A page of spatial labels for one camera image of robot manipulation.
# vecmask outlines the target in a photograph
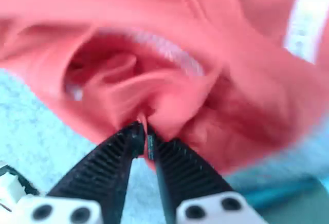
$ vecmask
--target red cloth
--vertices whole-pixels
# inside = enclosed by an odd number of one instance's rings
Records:
[[[326,111],[328,28],[317,65],[292,56],[293,2],[0,0],[0,67],[95,143],[148,121],[228,172]]]

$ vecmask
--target white plastic part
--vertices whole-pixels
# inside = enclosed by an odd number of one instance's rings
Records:
[[[35,212],[39,207],[50,206],[51,211],[45,218],[35,219]],[[75,210],[87,208],[89,217],[80,224],[103,224],[102,212],[96,201],[60,198],[60,197],[24,197],[12,212],[10,223],[19,224],[74,224],[71,216]]]
[[[241,208],[239,210],[225,210],[222,201],[233,198]],[[198,206],[204,211],[202,218],[187,217],[187,209]],[[183,201],[176,211],[177,224],[268,224],[246,200],[236,192],[224,192],[206,197]]]
[[[26,196],[24,187],[20,184],[17,175],[8,172],[0,176],[0,203],[13,209],[18,201]]]

